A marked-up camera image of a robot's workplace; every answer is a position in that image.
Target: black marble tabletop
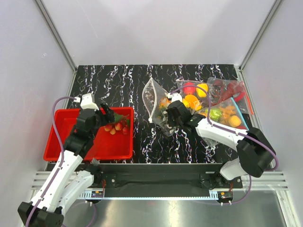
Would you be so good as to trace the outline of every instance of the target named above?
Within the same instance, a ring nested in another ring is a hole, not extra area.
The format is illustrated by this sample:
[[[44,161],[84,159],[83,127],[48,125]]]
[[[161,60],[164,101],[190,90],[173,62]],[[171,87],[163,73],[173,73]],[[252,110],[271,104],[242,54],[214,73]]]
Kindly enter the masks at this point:
[[[84,65],[79,66],[71,96],[93,93],[95,101],[110,107],[134,108],[134,150],[130,160],[112,163],[214,163],[235,159],[237,152],[219,144],[207,146],[199,136],[179,130],[166,138],[159,127],[148,122],[142,91],[152,76],[165,90],[177,88],[176,79],[206,82],[209,77],[237,79],[233,65]],[[79,108],[68,103],[68,108]],[[249,116],[244,119],[251,127]]]

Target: metallic floor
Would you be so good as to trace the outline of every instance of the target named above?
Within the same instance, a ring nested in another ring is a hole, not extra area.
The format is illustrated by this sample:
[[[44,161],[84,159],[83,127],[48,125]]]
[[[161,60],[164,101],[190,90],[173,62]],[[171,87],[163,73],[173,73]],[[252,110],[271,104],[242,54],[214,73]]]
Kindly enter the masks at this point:
[[[244,195],[235,192],[235,200]],[[67,227],[85,227],[93,208],[76,201],[66,214]],[[101,201],[91,227],[286,227],[275,192],[254,191],[231,206],[214,201]]]

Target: plastic bag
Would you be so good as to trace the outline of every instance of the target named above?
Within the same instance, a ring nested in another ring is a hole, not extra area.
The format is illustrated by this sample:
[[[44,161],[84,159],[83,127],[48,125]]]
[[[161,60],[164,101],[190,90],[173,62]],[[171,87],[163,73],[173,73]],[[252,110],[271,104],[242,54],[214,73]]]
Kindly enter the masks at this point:
[[[203,108],[202,110],[197,112],[198,114],[207,116],[208,107]],[[233,98],[226,99],[223,102],[220,102],[217,105],[211,107],[209,117],[211,120],[218,122],[223,125],[227,125],[237,129],[246,129],[248,130],[248,126],[244,121],[244,118],[235,103]],[[209,139],[202,138],[208,146],[215,146],[219,142]]]
[[[193,80],[176,80],[177,87],[182,87],[186,85],[195,85],[203,88],[205,91],[210,89],[209,84],[193,81]],[[201,89],[196,87],[185,87],[180,90],[180,94],[183,98],[182,102],[187,107],[187,109],[194,114],[196,111],[201,110],[204,106],[208,106],[208,99],[206,94]]]
[[[170,101],[166,98],[167,91],[162,88],[153,78],[145,85],[142,92],[143,103],[149,114],[149,122],[158,125],[163,133],[171,136],[176,127],[169,127],[167,120],[167,107]]]
[[[210,77],[207,79],[207,83],[212,85],[208,92],[211,96],[212,105],[233,97],[241,113],[253,114],[250,99],[242,81]]]

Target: white wall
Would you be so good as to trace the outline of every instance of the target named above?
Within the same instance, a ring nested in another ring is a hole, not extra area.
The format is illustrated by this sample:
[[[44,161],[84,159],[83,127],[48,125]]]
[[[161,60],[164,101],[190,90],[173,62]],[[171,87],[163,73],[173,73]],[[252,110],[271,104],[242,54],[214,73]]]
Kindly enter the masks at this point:
[[[303,224],[303,1],[284,1],[248,65],[247,84]]]
[[[0,1],[0,37],[0,226],[16,227],[72,71],[33,0]]]
[[[240,64],[274,0],[43,0],[85,64]]]

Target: open plastic bag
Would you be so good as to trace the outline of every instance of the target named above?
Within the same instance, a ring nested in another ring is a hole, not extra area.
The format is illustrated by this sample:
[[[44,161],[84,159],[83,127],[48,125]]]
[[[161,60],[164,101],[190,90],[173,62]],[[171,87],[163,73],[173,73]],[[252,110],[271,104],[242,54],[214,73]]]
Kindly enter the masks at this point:
[[[163,133],[171,136],[176,127],[169,127],[167,120],[167,107],[170,101],[166,98],[167,91],[163,89],[153,78],[145,85],[142,99],[149,114],[149,122],[158,125]]]
[[[206,117],[208,113],[208,107],[201,109],[197,113]],[[209,116],[211,120],[220,124],[227,125],[236,129],[248,130],[248,126],[245,123],[244,118],[233,98],[226,99],[225,101],[212,106]],[[211,147],[218,144],[217,141],[211,140],[209,138],[203,138],[203,140],[208,146]]]
[[[253,114],[250,99],[242,81],[210,77],[207,79],[207,83],[212,85],[208,92],[211,96],[212,105],[233,97],[241,113]]]
[[[211,85],[193,80],[176,80],[177,87],[182,87],[186,85],[195,85],[203,88],[208,92]],[[194,114],[196,111],[201,110],[204,106],[208,106],[208,99],[206,94],[201,89],[196,87],[185,87],[180,90],[180,94],[183,98],[182,102],[187,107],[187,109]]]

